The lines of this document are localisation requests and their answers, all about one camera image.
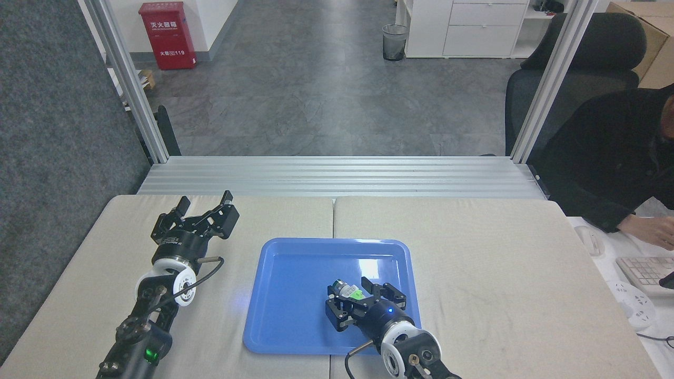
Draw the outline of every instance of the person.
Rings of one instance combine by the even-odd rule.
[[[674,217],[638,217],[655,197],[674,209],[674,84],[586,101],[532,161],[567,216],[674,250]]]

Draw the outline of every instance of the drawer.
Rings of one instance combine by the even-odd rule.
[[[528,0],[458,0],[454,4],[529,4]]]
[[[518,26],[450,26],[443,55],[510,56],[517,30]]]
[[[457,4],[452,6],[450,25],[519,26],[524,4]]]

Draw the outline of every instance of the black jacket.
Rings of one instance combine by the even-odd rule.
[[[660,131],[672,94],[638,88],[578,108],[532,162],[550,200],[606,232],[651,196],[674,208],[674,142]]]

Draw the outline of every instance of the fire extinguisher cabinet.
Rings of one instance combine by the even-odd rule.
[[[138,13],[159,69],[194,68],[197,58],[182,1],[144,3]]]

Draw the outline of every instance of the white cabinet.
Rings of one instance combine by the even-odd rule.
[[[396,23],[410,29],[408,58],[528,57],[552,18],[539,1],[398,0]]]

